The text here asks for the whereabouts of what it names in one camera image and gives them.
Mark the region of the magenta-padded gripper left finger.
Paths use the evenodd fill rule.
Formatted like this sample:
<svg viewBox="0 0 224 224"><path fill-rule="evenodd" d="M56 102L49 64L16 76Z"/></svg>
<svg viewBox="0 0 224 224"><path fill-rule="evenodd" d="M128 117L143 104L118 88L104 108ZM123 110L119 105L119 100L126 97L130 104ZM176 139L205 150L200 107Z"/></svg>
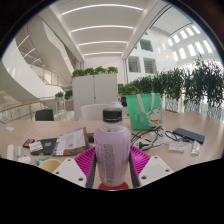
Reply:
<svg viewBox="0 0 224 224"><path fill-rule="evenodd" d="M84 188L92 188L95 177L96 157L92 147L76 158L66 158L54 174Z"/></svg>

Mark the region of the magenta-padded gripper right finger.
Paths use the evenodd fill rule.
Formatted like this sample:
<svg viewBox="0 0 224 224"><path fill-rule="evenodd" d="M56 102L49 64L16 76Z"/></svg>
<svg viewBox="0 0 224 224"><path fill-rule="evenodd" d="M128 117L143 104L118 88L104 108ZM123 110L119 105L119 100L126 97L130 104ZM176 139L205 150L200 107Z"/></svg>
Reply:
<svg viewBox="0 0 224 224"><path fill-rule="evenodd" d="M129 156L130 173L134 188L143 187L173 173L158 156L150 156L132 146Z"/></svg>

